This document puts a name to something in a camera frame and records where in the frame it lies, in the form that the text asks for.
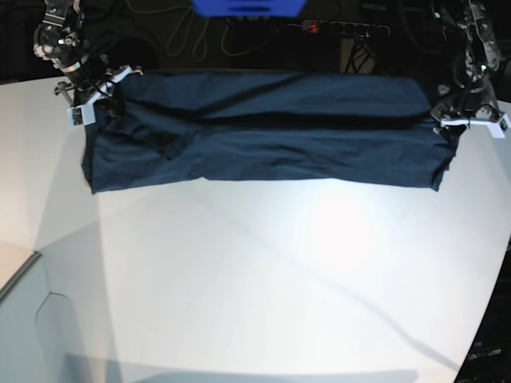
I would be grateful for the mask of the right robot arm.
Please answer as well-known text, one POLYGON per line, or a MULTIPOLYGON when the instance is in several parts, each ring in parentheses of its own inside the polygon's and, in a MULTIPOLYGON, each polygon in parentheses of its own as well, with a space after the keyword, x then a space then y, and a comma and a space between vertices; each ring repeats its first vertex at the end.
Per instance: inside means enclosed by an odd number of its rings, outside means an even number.
POLYGON ((94 42, 87 40, 83 1, 46 1, 45 5, 33 35, 34 55, 51 62, 65 76, 53 94, 68 103, 69 124, 96 123, 96 108, 118 116, 122 110, 119 84, 130 75, 142 76, 143 68, 112 64, 108 52, 119 41, 114 32, 105 31, 94 42))

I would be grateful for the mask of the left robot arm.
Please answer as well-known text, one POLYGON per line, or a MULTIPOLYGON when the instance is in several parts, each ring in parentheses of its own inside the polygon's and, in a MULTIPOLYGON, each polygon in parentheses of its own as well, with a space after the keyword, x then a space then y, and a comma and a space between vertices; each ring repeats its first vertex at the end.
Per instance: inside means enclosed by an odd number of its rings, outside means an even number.
POLYGON ((504 139, 510 119, 500 110, 491 81, 501 68, 501 51, 484 3, 435 1, 433 12, 462 41, 452 66, 454 85, 431 110, 438 130, 474 125, 487 128, 494 139, 504 139))

